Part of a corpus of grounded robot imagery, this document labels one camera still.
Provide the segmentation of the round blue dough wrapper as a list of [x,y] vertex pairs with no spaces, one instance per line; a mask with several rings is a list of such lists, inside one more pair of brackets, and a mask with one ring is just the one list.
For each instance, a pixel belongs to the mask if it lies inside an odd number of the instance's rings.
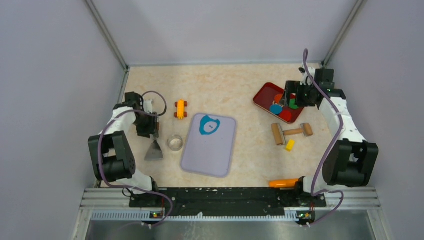
[[274,115],[279,115],[283,111],[283,107],[279,104],[272,104],[269,107],[269,111]]

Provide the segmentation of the metal scraper wooden handle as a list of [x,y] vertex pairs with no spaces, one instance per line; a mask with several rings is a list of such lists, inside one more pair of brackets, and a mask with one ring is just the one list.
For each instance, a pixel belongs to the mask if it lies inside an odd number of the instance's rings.
[[161,161],[164,159],[163,151],[159,145],[159,130],[160,124],[157,122],[155,125],[154,133],[151,135],[152,143],[148,148],[146,155],[144,157],[145,161]]

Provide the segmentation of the round metal cutter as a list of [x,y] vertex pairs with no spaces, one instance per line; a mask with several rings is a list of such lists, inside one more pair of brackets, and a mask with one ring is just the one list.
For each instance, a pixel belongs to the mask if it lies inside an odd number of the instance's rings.
[[180,135],[172,135],[167,139],[166,143],[171,151],[178,152],[184,146],[184,139]]

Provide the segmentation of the wooden rolling pin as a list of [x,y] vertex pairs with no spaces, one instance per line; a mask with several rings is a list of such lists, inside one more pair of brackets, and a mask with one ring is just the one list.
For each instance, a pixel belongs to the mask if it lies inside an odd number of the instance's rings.
[[310,137],[314,134],[312,127],[309,123],[301,123],[299,125],[299,128],[286,129],[286,130],[283,130],[279,123],[272,123],[271,132],[273,134],[274,142],[277,146],[286,145],[287,136],[303,134],[306,137]]

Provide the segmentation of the blue dough piece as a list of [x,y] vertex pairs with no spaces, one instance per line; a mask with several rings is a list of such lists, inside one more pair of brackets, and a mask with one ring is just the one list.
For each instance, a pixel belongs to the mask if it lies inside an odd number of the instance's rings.
[[214,134],[220,127],[219,119],[213,119],[209,115],[204,115],[199,123],[199,133],[204,136]]

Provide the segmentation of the lavender plastic tray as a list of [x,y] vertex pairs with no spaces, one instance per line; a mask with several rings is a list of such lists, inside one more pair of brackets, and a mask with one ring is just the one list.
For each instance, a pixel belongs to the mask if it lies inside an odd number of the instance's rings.
[[[212,135],[201,135],[200,121],[208,115],[220,120],[220,127]],[[237,121],[228,116],[197,113],[190,123],[180,167],[188,173],[225,178],[229,172],[236,139]]]

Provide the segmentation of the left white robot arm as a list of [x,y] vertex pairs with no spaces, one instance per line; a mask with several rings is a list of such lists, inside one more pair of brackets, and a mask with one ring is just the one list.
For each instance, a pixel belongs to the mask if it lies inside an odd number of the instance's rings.
[[152,138],[156,144],[159,137],[160,114],[153,110],[153,101],[143,94],[127,92],[124,101],[114,106],[106,128],[90,136],[88,149],[93,172],[97,180],[114,183],[135,194],[149,207],[160,202],[155,180],[137,169],[136,159],[127,138],[131,126],[139,137]]

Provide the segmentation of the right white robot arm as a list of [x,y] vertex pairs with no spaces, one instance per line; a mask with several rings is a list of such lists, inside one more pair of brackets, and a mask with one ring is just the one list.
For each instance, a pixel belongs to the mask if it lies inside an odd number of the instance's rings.
[[302,79],[287,81],[279,102],[287,107],[317,107],[332,135],[315,174],[304,177],[303,186],[293,192],[294,202],[307,206],[314,194],[367,186],[379,147],[367,141],[355,125],[344,91],[335,87],[333,69],[302,66],[298,70]]

